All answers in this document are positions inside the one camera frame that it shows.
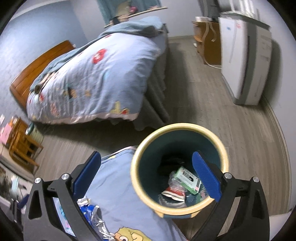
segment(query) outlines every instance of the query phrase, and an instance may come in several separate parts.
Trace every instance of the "blue gripper pad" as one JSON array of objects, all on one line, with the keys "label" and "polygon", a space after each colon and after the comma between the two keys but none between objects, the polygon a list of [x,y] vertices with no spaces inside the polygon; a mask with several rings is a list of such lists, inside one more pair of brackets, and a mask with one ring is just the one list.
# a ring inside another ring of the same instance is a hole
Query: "blue gripper pad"
[{"label": "blue gripper pad", "polygon": [[220,182],[197,151],[192,155],[192,165],[209,196],[219,202],[222,196]]},{"label": "blue gripper pad", "polygon": [[78,165],[72,172],[72,174],[75,173],[73,176],[76,176],[72,187],[74,200],[84,197],[100,166],[101,155],[95,151],[85,164]]}]

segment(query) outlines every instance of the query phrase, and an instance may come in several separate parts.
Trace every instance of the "window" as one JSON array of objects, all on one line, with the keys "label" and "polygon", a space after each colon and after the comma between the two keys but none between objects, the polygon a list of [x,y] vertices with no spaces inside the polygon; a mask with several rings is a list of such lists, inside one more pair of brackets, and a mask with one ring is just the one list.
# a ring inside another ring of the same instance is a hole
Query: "window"
[{"label": "window", "polygon": [[117,17],[119,22],[127,21],[136,13],[161,7],[160,0],[97,0],[105,24],[113,24],[113,19]]}]

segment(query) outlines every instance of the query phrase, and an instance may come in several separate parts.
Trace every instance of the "cartoon character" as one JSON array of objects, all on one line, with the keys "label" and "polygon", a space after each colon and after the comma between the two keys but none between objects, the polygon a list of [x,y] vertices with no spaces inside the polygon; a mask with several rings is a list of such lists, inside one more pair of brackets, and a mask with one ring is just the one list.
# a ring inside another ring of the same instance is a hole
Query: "cartoon character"
[{"label": "cartoon character", "polygon": [[54,117],[58,117],[59,116],[59,111],[57,109],[57,106],[56,106],[55,102],[51,102],[50,103],[50,112],[52,113],[52,115]]},{"label": "cartoon character", "polygon": [[42,103],[44,101],[44,96],[42,93],[40,93],[40,95],[39,95],[39,101],[40,101],[40,103]]},{"label": "cartoon character", "polygon": [[93,63],[97,64],[99,61],[101,61],[104,57],[104,54],[106,53],[106,49],[99,50],[94,56],[93,56]]},{"label": "cartoon character", "polygon": [[86,97],[91,97],[91,91],[90,90],[86,90],[85,91],[85,96]]},{"label": "cartoon character", "polygon": [[110,113],[128,115],[129,114],[129,109],[128,108],[121,109],[120,102],[115,101],[114,109],[110,110]]},{"label": "cartoon character", "polygon": [[152,241],[140,230],[130,228],[120,228],[115,233],[116,241]]},{"label": "cartoon character", "polygon": [[77,97],[76,91],[70,87],[68,87],[67,90],[64,90],[62,92],[62,95],[64,97],[69,96],[69,99],[72,99],[72,98],[75,99]]}]

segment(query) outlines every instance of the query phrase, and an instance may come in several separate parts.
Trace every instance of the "pink box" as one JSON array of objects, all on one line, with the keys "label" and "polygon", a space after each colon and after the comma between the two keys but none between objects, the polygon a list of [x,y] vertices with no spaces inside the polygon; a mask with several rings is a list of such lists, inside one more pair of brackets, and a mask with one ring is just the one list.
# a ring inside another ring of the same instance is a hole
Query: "pink box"
[{"label": "pink box", "polygon": [[9,135],[11,133],[12,127],[9,124],[6,124],[4,127],[3,133],[0,136],[0,141],[6,145]]}]

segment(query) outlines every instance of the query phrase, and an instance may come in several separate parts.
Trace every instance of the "metal screw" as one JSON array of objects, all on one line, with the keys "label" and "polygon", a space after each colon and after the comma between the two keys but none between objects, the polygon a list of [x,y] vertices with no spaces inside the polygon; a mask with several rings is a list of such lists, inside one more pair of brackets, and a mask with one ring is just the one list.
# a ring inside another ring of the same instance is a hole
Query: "metal screw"
[{"label": "metal screw", "polygon": [[253,181],[258,183],[259,182],[259,178],[258,177],[253,177]]},{"label": "metal screw", "polygon": [[41,178],[40,177],[38,177],[38,178],[35,179],[35,183],[39,183],[39,182],[41,182]]},{"label": "metal screw", "polygon": [[67,180],[69,178],[69,174],[68,173],[65,173],[62,175],[62,179],[63,180]]},{"label": "metal screw", "polygon": [[229,172],[225,173],[224,176],[225,176],[226,179],[231,179],[232,178],[232,175]]}]

